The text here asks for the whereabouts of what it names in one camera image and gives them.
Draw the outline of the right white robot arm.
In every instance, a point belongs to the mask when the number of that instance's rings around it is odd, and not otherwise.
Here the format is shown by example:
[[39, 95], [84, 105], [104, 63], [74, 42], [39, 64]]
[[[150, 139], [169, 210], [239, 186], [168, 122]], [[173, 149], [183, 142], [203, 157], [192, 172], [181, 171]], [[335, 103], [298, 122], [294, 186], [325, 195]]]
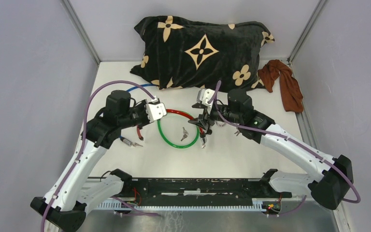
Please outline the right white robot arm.
[[193, 108], [202, 114], [189, 123], [212, 133], [211, 127], [218, 121], [237, 128], [238, 133], [259, 145], [268, 147], [302, 168], [305, 173], [286, 173], [277, 169], [264, 174], [260, 192], [272, 197], [278, 192], [290, 192], [311, 196], [322, 207], [335, 210], [349, 190], [355, 190], [351, 160], [340, 155], [334, 157], [295, 138], [272, 118], [254, 109], [252, 98], [242, 89], [233, 89], [227, 95], [227, 103], [217, 98], [218, 92], [201, 89]]

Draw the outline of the cable lock keys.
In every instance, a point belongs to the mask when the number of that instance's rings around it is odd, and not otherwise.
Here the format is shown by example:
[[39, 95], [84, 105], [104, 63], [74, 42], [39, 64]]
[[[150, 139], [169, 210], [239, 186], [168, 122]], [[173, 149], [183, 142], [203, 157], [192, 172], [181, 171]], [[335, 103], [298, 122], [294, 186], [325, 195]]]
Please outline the cable lock keys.
[[181, 141], [183, 141], [184, 139], [186, 139], [188, 137], [188, 131], [186, 130], [185, 127], [183, 127], [183, 136], [181, 138]]

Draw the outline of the red cable lock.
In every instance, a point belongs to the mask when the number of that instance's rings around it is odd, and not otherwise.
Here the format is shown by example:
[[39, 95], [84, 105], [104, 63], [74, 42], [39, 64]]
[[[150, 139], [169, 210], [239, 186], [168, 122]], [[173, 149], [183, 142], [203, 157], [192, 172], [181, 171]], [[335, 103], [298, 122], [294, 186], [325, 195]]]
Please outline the red cable lock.
[[[175, 110], [175, 109], [167, 109], [167, 113], [169, 114], [176, 114], [176, 115], [180, 115], [180, 116], [183, 116], [187, 119], [193, 119], [193, 116], [187, 112], [184, 112], [184, 111], [180, 111], [180, 110]], [[174, 144], [172, 143], [164, 134], [163, 130], [162, 130], [162, 126], [161, 126], [161, 122], [160, 120], [157, 121], [157, 129], [158, 129], [158, 132], [161, 136], [161, 138], [163, 139], [163, 141], [168, 144], [169, 146], [171, 147], [174, 147], [174, 148], [177, 148], [177, 149], [186, 149], [186, 148], [189, 148], [191, 146], [193, 146], [198, 139], [203, 139], [203, 136], [205, 135], [205, 133], [203, 132], [203, 129], [196, 126], [196, 136], [195, 138], [192, 140], [192, 142], [186, 144], [186, 145], [177, 145], [177, 144]]]

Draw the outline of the brass padlock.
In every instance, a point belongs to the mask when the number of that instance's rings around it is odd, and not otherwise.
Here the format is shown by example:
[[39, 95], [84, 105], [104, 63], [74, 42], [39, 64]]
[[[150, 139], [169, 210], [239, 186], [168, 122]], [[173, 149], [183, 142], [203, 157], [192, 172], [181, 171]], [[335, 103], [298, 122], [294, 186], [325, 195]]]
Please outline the brass padlock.
[[224, 127], [224, 126], [227, 125], [227, 123], [226, 123], [226, 122], [223, 122], [223, 121], [215, 121], [215, 124], [216, 124], [217, 126], [219, 126], [219, 127]]

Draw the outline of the green cable lock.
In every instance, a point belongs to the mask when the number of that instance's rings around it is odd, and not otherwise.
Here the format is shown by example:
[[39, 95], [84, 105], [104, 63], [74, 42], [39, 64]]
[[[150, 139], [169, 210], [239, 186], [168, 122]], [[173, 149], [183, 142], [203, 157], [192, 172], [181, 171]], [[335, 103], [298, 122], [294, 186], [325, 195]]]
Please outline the green cable lock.
[[[196, 136], [196, 126], [190, 125], [187, 123], [189, 119], [176, 115], [176, 114], [167, 114], [168, 119], [160, 120], [162, 130], [165, 136], [174, 144], [177, 145], [186, 145], [195, 138]], [[181, 141], [183, 136], [183, 127], [188, 131], [188, 137]]]

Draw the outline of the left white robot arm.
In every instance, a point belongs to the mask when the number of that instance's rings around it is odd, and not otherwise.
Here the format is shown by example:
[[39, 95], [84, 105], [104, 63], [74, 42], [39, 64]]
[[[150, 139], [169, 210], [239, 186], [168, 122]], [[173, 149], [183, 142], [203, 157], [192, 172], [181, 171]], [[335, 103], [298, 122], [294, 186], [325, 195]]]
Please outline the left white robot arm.
[[121, 131], [131, 127], [143, 127], [153, 120], [147, 100], [131, 105], [130, 93], [114, 90], [94, 118], [86, 123], [86, 129], [67, 167], [43, 196], [34, 197], [30, 206], [45, 222], [50, 222], [64, 232], [75, 232], [86, 216], [108, 198], [119, 194], [131, 194], [131, 176], [123, 171], [111, 173], [93, 187], [83, 190], [87, 178]]

